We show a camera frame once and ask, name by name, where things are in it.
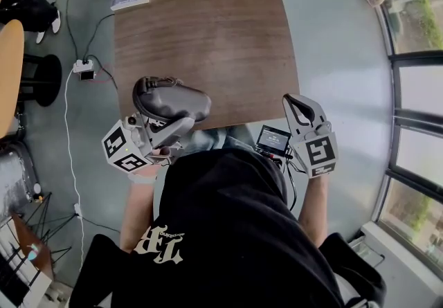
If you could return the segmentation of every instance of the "concrete floor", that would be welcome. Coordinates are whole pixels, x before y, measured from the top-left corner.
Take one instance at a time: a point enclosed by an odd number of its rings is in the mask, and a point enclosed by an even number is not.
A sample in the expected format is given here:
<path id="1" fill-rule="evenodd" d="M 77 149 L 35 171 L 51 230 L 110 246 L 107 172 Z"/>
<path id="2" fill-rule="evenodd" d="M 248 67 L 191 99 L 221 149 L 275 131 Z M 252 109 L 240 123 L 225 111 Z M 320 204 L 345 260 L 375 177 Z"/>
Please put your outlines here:
<path id="1" fill-rule="evenodd" d="M 70 0 L 69 18 L 79 54 L 84 53 L 97 21 L 111 12 L 110 1 Z M 392 115 L 390 69 L 379 22 L 364 0 L 283 1 L 296 54 L 300 92 L 322 104 L 337 134 L 340 161 L 331 175 L 329 231 L 351 237 L 370 220 L 388 160 Z M 65 3 L 66 0 L 57 1 L 63 13 Z M 91 52 L 109 65 L 110 71 L 114 64 L 113 35 L 111 18 L 101 25 L 91 47 Z M 26 52 L 56 54 L 62 61 L 65 82 L 75 59 L 66 20 L 59 34 L 48 33 L 41 45 L 35 45 L 34 38 L 29 34 Z M 100 145 L 103 135 L 119 118 L 116 91 L 110 82 L 80 82 L 71 78 L 67 99 L 73 168 L 83 215 L 119 229 L 129 181 L 106 164 Z M 77 202 L 67 154 L 64 106 L 62 92 L 45 109 L 34 102 L 26 103 L 26 144 L 43 189 L 54 194 L 48 219 L 67 216 Z M 284 119 L 264 123 L 287 129 Z M 254 137 L 258 137 L 264 123 L 249 125 Z M 161 179 L 156 186 L 155 215 L 163 185 Z M 303 175 L 295 175 L 295 179 L 299 200 L 293 213 L 298 215 L 307 180 Z M 85 223 L 85 253 L 96 233 L 118 242 L 118 233 Z M 55 268 L 57 279 L 69 285 L 75 283 L 80 268 L 81 236 L 80 223 L 74 219 L 49 243 L 53 250 L 73 245 L 73 250 Z"/>

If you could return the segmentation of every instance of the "white cable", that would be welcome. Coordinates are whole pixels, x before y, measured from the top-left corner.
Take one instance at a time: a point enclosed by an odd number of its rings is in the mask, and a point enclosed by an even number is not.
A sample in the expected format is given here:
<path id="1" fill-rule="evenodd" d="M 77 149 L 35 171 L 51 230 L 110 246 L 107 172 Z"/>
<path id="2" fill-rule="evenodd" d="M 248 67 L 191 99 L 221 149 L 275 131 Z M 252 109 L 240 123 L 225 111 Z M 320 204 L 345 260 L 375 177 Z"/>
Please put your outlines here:
<path id="1" fill-rule="evenodd" d="M 69 159 L 71 160 L 71 173 L 72 173 L 72 176 L 74 178 L 74 190 L 75 190 L 75 192 L 77 193 L 77 196 L 78 196 L 78 207 L 81 208 L 81 205 L 80 205 L 80 194 L 78 193 L 78 190 L 77 190 L 77 179 L 75 178 L 74 169 L 73 169 L 73 166 L 72 166 L 71 141 L 69 139 L 68 121 L 66 119 L 66 114 L 68 113 L 68 99 L 67 99 L 66 95 L 68 93 L 69 78 L 71 77 L 71 74 L 72 74 L 73 71 L 74 70 L 71 69 L 71 72 L 69 72 L 68 79 L 66 79 L 66 85 L 64 87 L 64 102 L 66 104 L 66 109 L 64 110 L 64 123 L 66 125 L 66 134 L 68 135 L 68 154 L 69 154 Z M 80 263 L 80 271 L 81 271 L 82 267 L 83 267 L 83 255 L 84 255 L 84 252 L 83 252 L 84 228 L 83 228 L 83 217 L 80 215 L 79 218 L 80 218 L 80 223 L 82 224 L 82 261 Z"/>

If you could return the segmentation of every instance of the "glass window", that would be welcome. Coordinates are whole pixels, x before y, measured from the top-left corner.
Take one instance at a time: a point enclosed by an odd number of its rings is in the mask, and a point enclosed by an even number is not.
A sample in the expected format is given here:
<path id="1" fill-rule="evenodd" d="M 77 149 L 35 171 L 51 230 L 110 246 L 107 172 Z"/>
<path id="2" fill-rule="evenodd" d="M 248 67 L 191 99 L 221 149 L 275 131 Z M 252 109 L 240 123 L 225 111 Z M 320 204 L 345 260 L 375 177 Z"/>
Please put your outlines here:
<path id="1" fill-rule="evenodd" d="M 391 179 L 381 221 L 443 269 L 443 205 Z"/>
<path id="2" fill-rule="evenodd" d="M 387 0 L 396 53 L 443 50 L 443 0 Z"/>
<path id="3" fill-rule="evenodd" d="M 443 66 L 400 67 L 401 108 L 443 115 Z"/>
<path id="4" fill-rule="evenodd" d="M 443 185 L 443 138 L 402 128 L 397 165 Z"/>

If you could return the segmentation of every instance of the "black stool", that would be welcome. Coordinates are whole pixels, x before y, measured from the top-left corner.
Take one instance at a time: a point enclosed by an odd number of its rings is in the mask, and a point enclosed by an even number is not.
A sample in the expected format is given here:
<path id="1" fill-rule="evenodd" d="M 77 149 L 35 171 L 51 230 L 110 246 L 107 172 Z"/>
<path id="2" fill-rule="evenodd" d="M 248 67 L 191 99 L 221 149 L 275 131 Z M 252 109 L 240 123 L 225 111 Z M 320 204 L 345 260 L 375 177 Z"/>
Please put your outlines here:
<path id="1" fill-rule="evenodd" d="M 37 65 L 33 78 L 21 78 L 21 87 L 32 87 L 32 93 L 19 93 L 18 101 L 35 100 L 40 106 L 51 105 L 62 84 L 62 65 L 55 55 L 37 57 L 25 54 L 23 62 Z"/>

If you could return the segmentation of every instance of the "white sneaker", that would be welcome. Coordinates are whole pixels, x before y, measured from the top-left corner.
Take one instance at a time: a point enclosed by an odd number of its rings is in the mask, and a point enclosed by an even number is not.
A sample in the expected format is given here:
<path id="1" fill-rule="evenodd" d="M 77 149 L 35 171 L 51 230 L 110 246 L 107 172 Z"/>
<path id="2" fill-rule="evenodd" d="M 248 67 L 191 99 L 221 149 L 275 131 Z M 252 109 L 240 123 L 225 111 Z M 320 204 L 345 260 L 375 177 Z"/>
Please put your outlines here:
<path id="1" fill-rule="evenodd" d="M 57 18 L 53 21 L 53 33 L 58 33 L 60 26 L 62 25 L 62 20 L 60 19 L 60 11 L 57 10 Z"/>
<path id="2" fill-rule="evenodd" d="M 37 34 L 37 44 L 39 44 L 40 42 L 42 42 L 42 40 L 43 40 L 43 37 L 44 37 L 44 31 L 42 32 L 42 33 L 38 33 Z"/>

